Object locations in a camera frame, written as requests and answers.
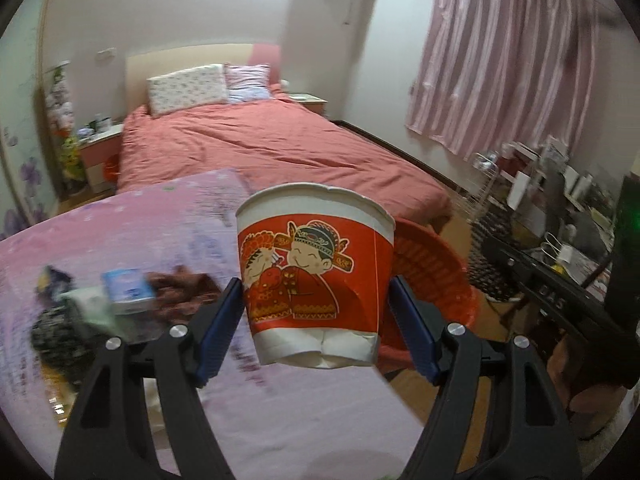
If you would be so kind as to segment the blue tissue pack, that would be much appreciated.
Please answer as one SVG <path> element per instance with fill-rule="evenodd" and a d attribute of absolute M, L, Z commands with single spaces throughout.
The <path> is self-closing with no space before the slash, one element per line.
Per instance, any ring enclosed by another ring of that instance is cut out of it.
<path fill-rule="evenodd" d="M 116 315 L 137 314 L 153 307 L 155 292 L 140 269 L 111 270 L 101 278 Z"/>

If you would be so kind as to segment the left pink nightstand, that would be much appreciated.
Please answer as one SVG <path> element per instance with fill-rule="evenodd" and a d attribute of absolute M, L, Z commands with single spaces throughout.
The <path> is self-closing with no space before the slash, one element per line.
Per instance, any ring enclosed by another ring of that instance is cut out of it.
<path fill-rule="evenodd" d="M 124 125 L 117 124 L 104 132 L 95 133 L 80 144 L 80 158 L 93 194 L 105 192 L 110 187 L 104 178 L 103 170 L 107 159 L 120 152 L 122 130 Z"/>

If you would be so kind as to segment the floral white pillow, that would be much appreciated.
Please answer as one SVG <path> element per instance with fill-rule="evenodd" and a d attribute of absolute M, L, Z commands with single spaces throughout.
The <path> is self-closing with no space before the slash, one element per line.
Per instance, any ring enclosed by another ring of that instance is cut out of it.
<path fill-rule="evenodd" d="M 146 81 L 153 117 L 207 104 L 228 102 L 222 64 L 208 64 L 151 77 Z"/>

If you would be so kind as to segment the salmon pink duvet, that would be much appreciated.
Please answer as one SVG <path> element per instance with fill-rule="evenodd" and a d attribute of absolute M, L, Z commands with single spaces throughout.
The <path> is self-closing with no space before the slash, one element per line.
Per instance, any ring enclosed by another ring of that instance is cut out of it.
<path fill-rule="evenodd" d="M 122 129 L 119 191 L 232 168 L 251 191 L 290 182 L 349 188 L 392 216 L 441 230 L 449 193 L 411 162 L 292 101 L 207 104 L 152 116 L 146 106 Z"/>

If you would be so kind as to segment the hanging plush toy column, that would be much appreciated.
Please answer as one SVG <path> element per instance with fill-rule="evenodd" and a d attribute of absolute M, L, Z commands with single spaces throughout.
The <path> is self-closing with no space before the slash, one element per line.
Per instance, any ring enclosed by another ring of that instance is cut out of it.
<path fill-rule="evenodd" d="M 44 98 L 50 131 L 63 139 L 73 132 L 75 125 L 70 86 L 66 77 L 68 64 L 70 62 L 64 61 L 49 70 L 52 76 L 51 85 Z"/>

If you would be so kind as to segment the wall power socket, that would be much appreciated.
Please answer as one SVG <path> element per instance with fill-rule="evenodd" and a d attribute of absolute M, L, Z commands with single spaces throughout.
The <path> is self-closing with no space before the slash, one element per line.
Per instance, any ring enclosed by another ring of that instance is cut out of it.
<path fill-rule="evenodd" d="M 107 48 L 96 52 L 96 62 L 106 63 L 110 62 L 117 54 L 116 48 Z"/>

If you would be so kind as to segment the cluttered white shelf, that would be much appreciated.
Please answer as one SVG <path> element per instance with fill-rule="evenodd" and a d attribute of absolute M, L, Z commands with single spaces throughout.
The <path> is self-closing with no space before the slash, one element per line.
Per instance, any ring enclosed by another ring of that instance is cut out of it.
<path fill-rule="evenodd" d="M 502 144 L 499 174 L 511 183 L 506 206 L 536 238 L 560 234 L 566 211 L 567 162 L 568 146 L 554 136 L 548 136 L 539 148 L 522 142 Z"/>

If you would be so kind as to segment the black floral cloth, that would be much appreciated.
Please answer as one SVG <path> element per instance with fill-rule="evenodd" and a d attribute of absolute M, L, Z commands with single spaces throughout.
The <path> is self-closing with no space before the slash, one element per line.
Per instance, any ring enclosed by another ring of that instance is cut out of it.
<path fill-rule="evenodd" d="M 77 333 L 68 309 L 57 306 L 43 310 L 32 326 L 30 342 L 40 361 L 78 391 L 96 352 Z"/>

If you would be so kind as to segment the orange laundry basket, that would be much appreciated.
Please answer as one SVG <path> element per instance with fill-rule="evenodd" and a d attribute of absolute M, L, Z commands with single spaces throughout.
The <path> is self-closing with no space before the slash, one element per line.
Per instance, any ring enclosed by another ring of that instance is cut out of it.
<path fill-rule="evenodd" d="M 393 274 L 406 280 L 416 299 L 438 307 L 445 321 L 474 326 L 480 300 L 469 283 L 466 264 L 433 229 L 396 220 Z M 378 370 L 411 370 L 410 353 L 390 308 L 383 311 L 380 337 Z"/>

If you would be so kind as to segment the green frog plush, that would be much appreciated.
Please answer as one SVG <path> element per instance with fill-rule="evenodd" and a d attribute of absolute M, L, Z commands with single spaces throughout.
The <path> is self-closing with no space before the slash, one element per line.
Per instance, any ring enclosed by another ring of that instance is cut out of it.
<path fill-rule="evenodd" d="M 82 162 L 77 136 L 66 136 L 58 154 L 63 176 L 67 181 L 86 182 L 85 166 Z"/>

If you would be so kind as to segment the brown scrunchie cloth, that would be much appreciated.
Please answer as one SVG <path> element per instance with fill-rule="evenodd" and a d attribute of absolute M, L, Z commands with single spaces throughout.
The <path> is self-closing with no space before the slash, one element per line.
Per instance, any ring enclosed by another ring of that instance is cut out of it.
<path fill-rule="evenodd" d="M 170 273 L 149 272 L 145 278 L 155 295 L 152 315 L 166 325 L 188 324 L 200 307 L 213 304 L 222 293 L 208 274 L 186 266 Z"/>

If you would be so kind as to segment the pink striped curtain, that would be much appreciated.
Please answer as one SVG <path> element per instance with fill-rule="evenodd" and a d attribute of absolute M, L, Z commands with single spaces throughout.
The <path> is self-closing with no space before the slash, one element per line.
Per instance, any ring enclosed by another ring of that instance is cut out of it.
<path fill-rule="evenodd" d="M 597 0 L 434 0 L 406 127 L 464 159 L 578 147 L 598 68 Z"/>

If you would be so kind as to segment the pink floral tablecloth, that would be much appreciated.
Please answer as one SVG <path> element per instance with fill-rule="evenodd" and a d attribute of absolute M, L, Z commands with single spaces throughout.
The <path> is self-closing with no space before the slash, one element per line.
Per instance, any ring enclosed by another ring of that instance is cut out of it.
<path fill-rule="evenodd" d="M 1 244 L 1 408 L 47 474 L 63 434 L 32 350 L 46 266 L 96 287 L 104 272 L 186 266 L 227 284 L 239 272 L 236 207 L 247 192 L 219 170 L 150 185 L 61 214 Z M 372 367 L 261 366 L 246 324 L 200 391 L 216 439 L 240 479 L 395 479 L 422 426 Z"/>

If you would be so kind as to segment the red cartoon paper cup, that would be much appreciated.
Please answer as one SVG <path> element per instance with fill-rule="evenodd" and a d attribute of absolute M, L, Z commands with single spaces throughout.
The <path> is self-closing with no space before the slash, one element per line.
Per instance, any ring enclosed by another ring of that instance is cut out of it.
<path fill-rule="evenodd" d="M 394 252 L 394 218 L 346 188 L 289 183 L 235 213 L 244 304 L 259 362 L 372 366 Z"/>

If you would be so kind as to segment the pink striped pillow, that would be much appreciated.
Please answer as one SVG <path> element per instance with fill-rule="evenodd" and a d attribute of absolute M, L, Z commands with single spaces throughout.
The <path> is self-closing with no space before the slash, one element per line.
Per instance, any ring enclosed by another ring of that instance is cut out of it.
<path fill-rule="evenodd" d="M 247 102 L 269 100 L 270 65 L 233 65 L 224 66 L 228 103 L 241 104 Z"/>

